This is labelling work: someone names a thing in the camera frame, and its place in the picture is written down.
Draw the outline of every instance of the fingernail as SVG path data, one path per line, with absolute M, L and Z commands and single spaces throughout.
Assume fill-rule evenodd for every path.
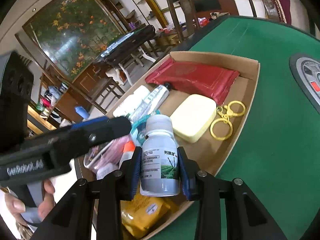
M 26 211 L 26 206 L 20 200 L 13 201 L 13 207 L 21 213 Z

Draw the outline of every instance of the yellow case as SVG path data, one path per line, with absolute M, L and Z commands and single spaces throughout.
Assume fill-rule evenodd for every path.
M 195 143 L 209 128 L 216 114 L 214 100 L 197 94 L 190 95 L 170 116 L 173 131 L 189 143 Z

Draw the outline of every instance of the yellow keychain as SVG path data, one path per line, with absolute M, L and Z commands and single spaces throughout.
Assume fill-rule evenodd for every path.
M 231 105 L 233 104 L 240 104 L 242 107 L 243 107 L 243 111 L 241 113 L 235 113 L 231 110 Z M 224 114 L 223 113 L 223 108 L 225 108 L 227 110 L 227 112 Z M 233 132 L 233 126 L 232 126 L 232 123 L 230 122 L 230 118 L 231 117 L 237 117 L 237 116 L 242 116 L 244 115 L 245 113 L 245 106 L 242 102 L 240 101 L 231 101 L 228 105 L 226 106 L 218 106 L 217 107 L 217 113 L 221 116 L 221 118 L 218 118 L 216 120 L 214 120 L 210 126 L 210 133 L 211 135 L 219 140 L 219 141 L 224 141 L 226 139 L 228 139 L 231 135 L 232 135 L 232 132 Z M 214 125 L 217 123 L 217 122 L 224 122 L 224 123 L 227 123 L 229 126 L 230 126 L 230 132 L 227 136 L 224 136 L 224 137 L 218 137 L 216 136 L 214 133 L 213 133 L 213 127 Z

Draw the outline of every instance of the metal screw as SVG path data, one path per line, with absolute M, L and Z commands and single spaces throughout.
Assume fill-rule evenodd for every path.
M 208 175 L 208 173 L 207 173 L 206 171 L 198 171 L 198 175 L 199 175 L 200 177 L 205 177 L 205 176 Z
M 239 179 L 239 178 L 237 178 L 237 179 L 234 179 L 234 182 L 235 182 L 235 184 L 237 184 L 237 185 L 242 185 L 242 183 L 243 183 L 243 180 L 242 179 Z
M 84 184 L 87 183 L 87 180 L 86 179 L 78 179 L 78 185 L 79 186 L 83 186 Z
M 90 142 L 94 142 L 94 141 L 96 140 L 96 138 L 97 138 L 97 136 L 96 136 L 94 133 L 92 133 L 92 134 L 90 134 L 90 136 L 89 136 L 89 141 L 90 141 Z
M 116 171 L 113 172 L 113 175 L 115 177 L 120 177 L 122 175 L 122 171 L 121 170 L 116 170 Z

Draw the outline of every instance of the orange cap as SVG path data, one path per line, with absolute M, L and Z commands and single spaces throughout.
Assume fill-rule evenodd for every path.
M 129 141 L 124 145 L 123 152 L 134 152 L 136 146 L 134 145 L 133 141 Z

